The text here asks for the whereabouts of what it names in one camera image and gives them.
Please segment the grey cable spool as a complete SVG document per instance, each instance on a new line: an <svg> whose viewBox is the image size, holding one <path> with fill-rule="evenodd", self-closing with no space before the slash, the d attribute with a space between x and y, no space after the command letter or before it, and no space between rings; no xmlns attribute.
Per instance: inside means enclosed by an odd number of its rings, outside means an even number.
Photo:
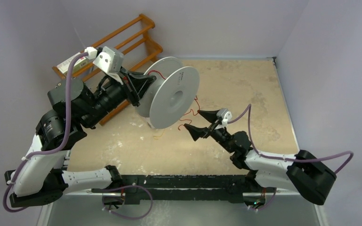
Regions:
<svg viewBox="0 0 362 226"><path fill-rule="evenodd" d="M192 105L199 89L200 76L196 68L184 66L178 58L169 56L153 63L144 75L156 78L136 107L153 129L165 129L175 124Z"/></svg>

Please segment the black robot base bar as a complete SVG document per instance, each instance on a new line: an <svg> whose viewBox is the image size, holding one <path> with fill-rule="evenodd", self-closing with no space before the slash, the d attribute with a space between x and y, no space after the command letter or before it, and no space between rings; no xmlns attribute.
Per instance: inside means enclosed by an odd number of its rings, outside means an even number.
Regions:
<svg viewBox="0 0 362 226"><path fill-rule="evenodd" d="M119 193L125 204L154 201L227 201L229 203L264 204L274 187L264 188L246 175L116 175L105 188L93 193Z"/></svg>

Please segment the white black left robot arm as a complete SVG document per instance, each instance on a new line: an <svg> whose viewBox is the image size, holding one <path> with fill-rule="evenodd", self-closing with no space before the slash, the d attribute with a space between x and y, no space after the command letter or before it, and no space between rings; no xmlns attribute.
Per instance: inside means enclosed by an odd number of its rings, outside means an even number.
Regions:
<svg viewBox="0 0 362 226"><path fill-rule="evenodd" d="M124 101L139 106L155 81L153 75L122 69L119 81L106 75L95 92L78 78L68 77L57 84L48 92L52 109L38 122L30 149L16 170L5 172L8 187L2 201L4 209L19 212L85 189L119 191L123 180L117 167L70 172L65 159L87 136L85 129L95 129Z"/></svg>

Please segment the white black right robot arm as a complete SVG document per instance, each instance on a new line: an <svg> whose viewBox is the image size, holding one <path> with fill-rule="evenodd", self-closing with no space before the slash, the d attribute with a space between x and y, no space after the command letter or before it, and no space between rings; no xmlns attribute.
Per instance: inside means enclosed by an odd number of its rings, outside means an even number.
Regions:
<svg viewBox="0 0 362 226"><path fill-rule="evenodd" d="M313 204L325 203L337 176L309 151L300 150L296 154L261 152L255 148L246 131L228 132L230 112L226 108L198 113L211 123L210 126L199 128L185 123L184 128L194 141L211 137L231 154L233 165L248 170L246 186L250 191L281 188L298 192Z"/></svg>

